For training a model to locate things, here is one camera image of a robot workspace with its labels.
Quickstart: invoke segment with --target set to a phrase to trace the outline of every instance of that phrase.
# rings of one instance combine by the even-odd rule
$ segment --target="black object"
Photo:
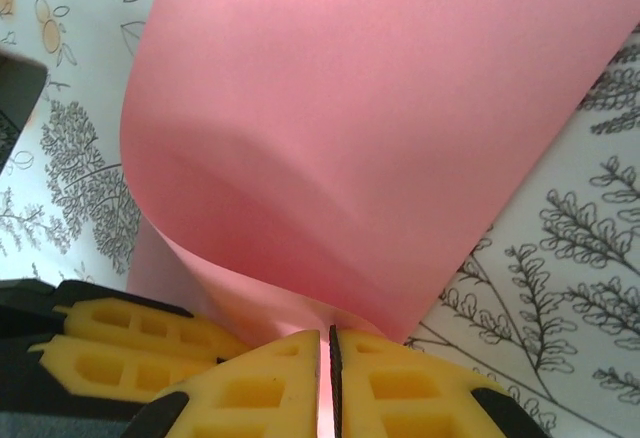
[[[331,357],[331,394],[333,398],[333,426],[335,438],[342,438],[342,353],[336,325],[329,328]]]
[[[145,405],[120,438],[164,438],[176,422],[189,395],[174,391]]]
[[[0,436],[2,438],[117,438],[141,403],[69,393],[40,363],[32,345],[55,335],[0,340]]]
[[[471,394],[506,438],[549,438],[510,396],[489,388],[477,388]]]
[[[117,298],[122,301],[192,318],[178,306],[131,295],[80,280],[65,280],[55,288],[36,279],[0,281],[0,338],[64,331],[66,315],[54,306],[73,306],[79,301]]]

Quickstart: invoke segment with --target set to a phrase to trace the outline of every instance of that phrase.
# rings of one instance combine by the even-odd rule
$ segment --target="leaf drawing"
[[[62,44],[61,53],[64,53],[64,56],[67,58],[67,61],[69,61],[69,63],[71,63],[72,65],[75,66],[78,64],[78,62],[76,61],[76,57],[73,56],[73,52],[71,51],[71,48],[66,43]]]
[[[505,251],[516,262],[509,266],[509,271],[514,273],[513,283],[522,290],[520,301],[525,308],[520,311],[520,316],[526,323],[522,328],[524,346],[533,358],[535,370],[572,373],[574,368],[566,355],[575,355],[576,348],[567,340],[552,335],[575,331],[577,326],[561,316],[552,316],[558,310],[562,295],[546,291],[550,274],[542,269],[545,261],[534,257],[536,251],[537,247],[532,244]]]
[[[509,320],[505,315],[494,316],[489,310],[478,310],[478,299],[468,293],[462,299],[455,288],[449,288],[440,295],[441,304],[455,311],[456,317],[464,318],[469,326],[480,330],[480,338],[489,345],[497,345],[505,340],[520,346],[512,336]]]
[[[21,250],[25,241],[33,248],[40,249],[42,241],[53,244],[61,253],[66,253],[70,237],[62,220],[49,216],[42,205],[26,205],[22,210],[15,209],[11,188],[0,192],[0,230],[13,240],[15,247]],[[6,244],[0,238],[0,253],[8,256]]]
[[[119,163],[107,165],[96,146],[98,136],[77,103],[51,101],[51,117],[40,144],[50,162],[45,166],[52,201],[62,209],[71,236],[77,239],[91,222],[98,251],[124,273],[138,231],[139,210],[124,182]]]
[[[600,331],[617,336],[614,343],[619,348],[640,351],[640,293],[635,286],[623,290],[620,278],[609,282],[569,287],[563,299],[572,303],[573,311],[582,316],[585,323]]]
[[[593,379],[600,382],[601,388],[616,392],[621,403],[640,405],[640,379],[631,372],[620,376],[613,367],[608,370],[598,369],[593,374]]]
[[[140,43],[140,37],[142,36],[144,25],[144,21],[132,21],[130,23],[120,25],[124,44],[127,46],[131,56],[135,56],[138,51],[138,44]]]
[[[620,49],[611,60],[611,64],[633,63],[638,60],[640,60],[640,44],[633,43]]]
[[[552,436],[551,432],[556,427],[556,414],[552,411],[542,411],[538,398],[524,398],[522,391],[516,385],[509,386],[507,391],[511,395],[511,398],[538,423],[540,428],[542,428],[547,435]]]
[[[640,107],[634,106],[631,110],[611,120],[605,120],[591,126],[594,135],[611,135],[629,130],[640,130]]]
[[[622,110],[637,105],[640,70],[634,67],[607,70],[578,106],[580,110]]]
[[[551,190],[547,202],[551,207],[540,212],[542,229],[550,235],[540,242],[543,250],[596,269],[617,262],[640,275],[626,258],[633,242],[631,231],[618,231],[611,218],[598,220],[595,203],[579,206],[574,192],[561,197],[557,190]]]

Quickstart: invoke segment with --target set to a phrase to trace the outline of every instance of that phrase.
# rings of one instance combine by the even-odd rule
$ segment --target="yellow foam block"
[[[29,348],[37,351],[43,351],[40,364],[71,394],[138,403],[215,366],[65,335]]]
[[[319,339],[301,331],[163,391],[189,395],[166,438],[315,437]]]
[[[466,368],[368,333],[338,331],[344,438],[493,438],[500,429],[471,395],[507,394]]]
[[[65,334],[126,348],[214,363],[250,349],[206,318],[175,315],[116,298],[54,309],[67,314]]]

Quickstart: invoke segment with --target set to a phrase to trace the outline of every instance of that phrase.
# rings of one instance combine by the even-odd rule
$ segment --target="pink paper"
[[[638,19],[640,0],[155,0],[127,181],[238,332],[342,316],[402,340]]]

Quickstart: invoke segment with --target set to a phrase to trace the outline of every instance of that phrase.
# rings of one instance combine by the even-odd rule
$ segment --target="black rubber edge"
[[[77,301],[97,300],[100,298],[117,298],[129,303],[155,308],[166,311],[174,315],[193,318],[193,314],[179,306],[162,303],[161,301],[150,300],[142,296],[132,295],[123,291],[113,290],[104,286],[94,285],[80,280],[65,280],[53,293],[56,305],[73,306]]]
[[[0,338],[62,333],[65,315],[52,310],[54,291],[36,279],[0,281]]]
[[[549,438],[510,396],[489,388],[476,388],[471,394],[506,438]]]
[[[142,403],[74,395],[39,363],[43,352],[28,352],[32,345],[49,342],[54,336],[0,340],[0,413],[128,423]]]
[[[0,281],[0,339],[40,333],[64,333],[67,315],[53,311],[56,305],[116,298],[174,315],[193,318],[178,306],[112,290],[80,280],[65,280],[58,288],[35,279]]]
[[[39,293],[41,295],[50,295],[56,289],[44,281],[37,280],[35,278],[24,278],[21,280],[2,280],[0,281],[0,293],[6,289],[21,289],[31,291],[33,293]]]
[[[342,353],[336,325],[329,328],[331,357],[331,394],[333,397],[333,427],[335,438],[342,438]]]
[[[184,391],[174,391],[145,405],[120,438],[164,438],[189,403]]]

